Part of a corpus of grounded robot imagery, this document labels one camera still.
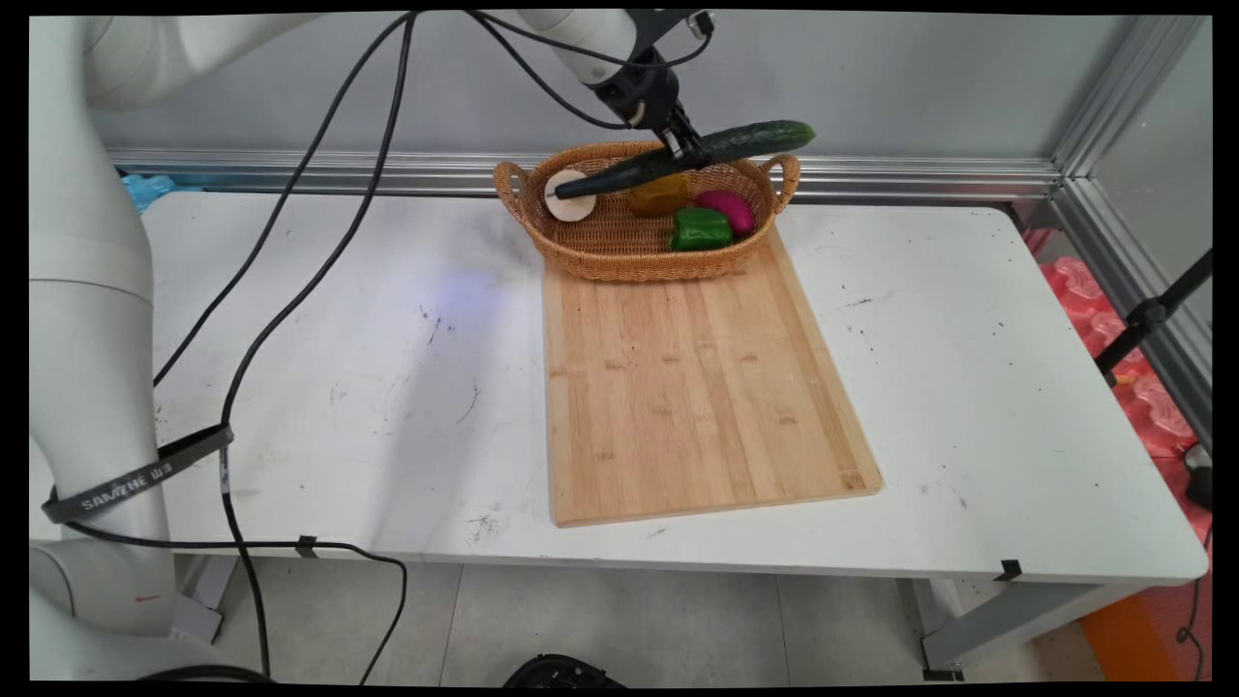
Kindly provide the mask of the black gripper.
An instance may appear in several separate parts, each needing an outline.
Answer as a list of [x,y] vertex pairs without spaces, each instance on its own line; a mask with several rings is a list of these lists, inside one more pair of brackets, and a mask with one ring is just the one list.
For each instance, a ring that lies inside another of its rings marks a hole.
[[660,136],[674,162],[707,158],[707,149],[679,102],[676,71],[654,67],[664,61],[654,45],[631,59],[636,62],[634,67],[620,67],[615,76],[591,85],[593,97],[629,128]]

